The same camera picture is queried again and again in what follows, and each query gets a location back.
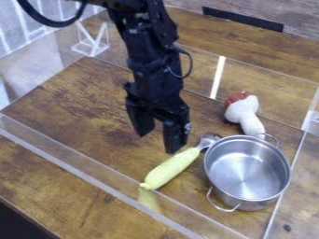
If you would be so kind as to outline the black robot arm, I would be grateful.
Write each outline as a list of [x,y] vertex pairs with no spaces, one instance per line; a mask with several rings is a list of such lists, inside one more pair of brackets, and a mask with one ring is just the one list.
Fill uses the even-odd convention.
[[190,106],[179,93],[191,75],[182,70],[186,50],[175,45],[179,27],[162,0],[74,0],[83,6],[104,7],[124,42],[134,81],[123,84],[126,110],[138,135],[163,124],[163,144],[169,154],[187,143],[191,132]]

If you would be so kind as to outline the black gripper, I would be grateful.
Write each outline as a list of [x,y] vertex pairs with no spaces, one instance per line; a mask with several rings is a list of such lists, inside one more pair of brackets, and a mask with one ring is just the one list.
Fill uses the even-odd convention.
[[139,136],[146,136],[155,129],[155,120],[165,121],[165,148],[174,154],[187,144],[193,130],[190,107],[179,95],[185,78],[181,58],[166,57],[147,62],[130,59],[127,64],[135,79],[123,85],[134,129]]

